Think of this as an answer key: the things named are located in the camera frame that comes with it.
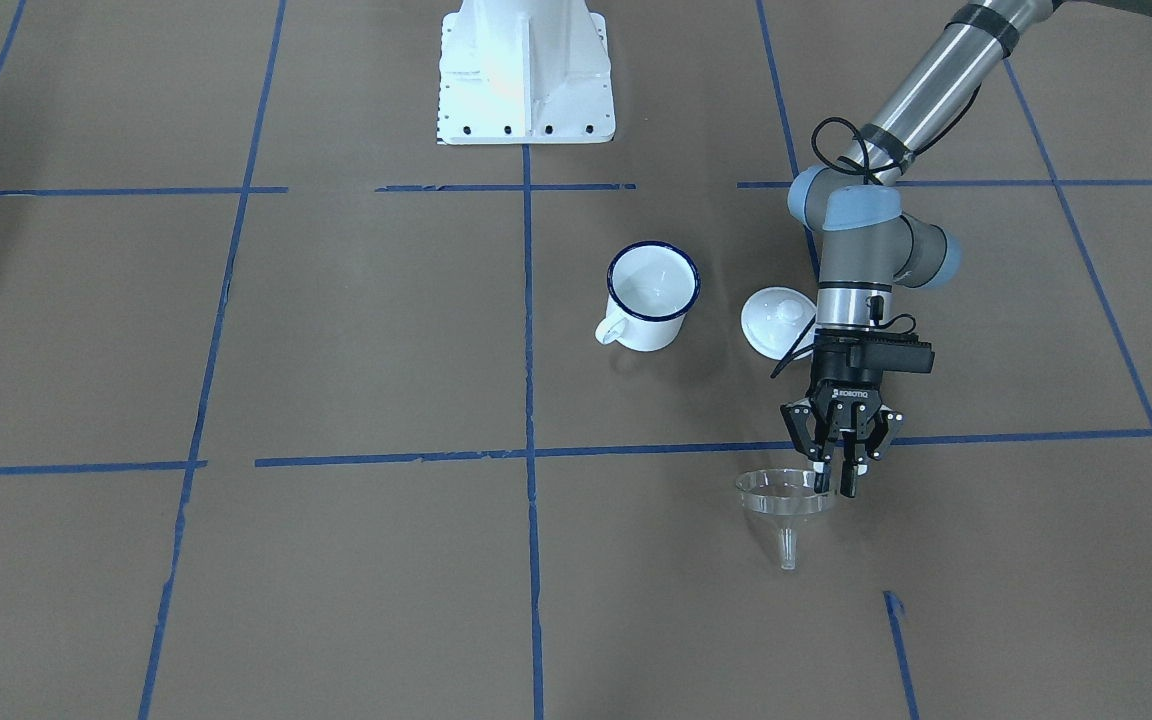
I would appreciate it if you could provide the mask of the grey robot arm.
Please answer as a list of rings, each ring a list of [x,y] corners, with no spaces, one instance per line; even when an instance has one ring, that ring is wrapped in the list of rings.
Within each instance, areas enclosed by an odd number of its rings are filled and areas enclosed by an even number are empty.
[[[814,135],[846,128],[849,143],[835,156],[818,152],[788,185],[791,218],[820,247],[812,328],[782,356],[808,356],[806,388],[781,414],[818,495],[858,497],[905,425],[884,384],[929,376],[940,361],[916,314],[893,302],[899,290],[950,282],[963,245],[910,213],[900,181],[973,109],[1021,38],[1062,9],[1061,1],[964,1],[873,118],[823,118],[814,127]]]

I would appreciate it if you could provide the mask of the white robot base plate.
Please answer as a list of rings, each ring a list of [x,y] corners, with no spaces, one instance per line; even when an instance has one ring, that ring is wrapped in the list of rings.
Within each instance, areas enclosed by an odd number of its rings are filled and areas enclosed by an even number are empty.
[[[438,143],[576,145],[616,131],[607,22],[585,1],[463,1],[444,15]]]

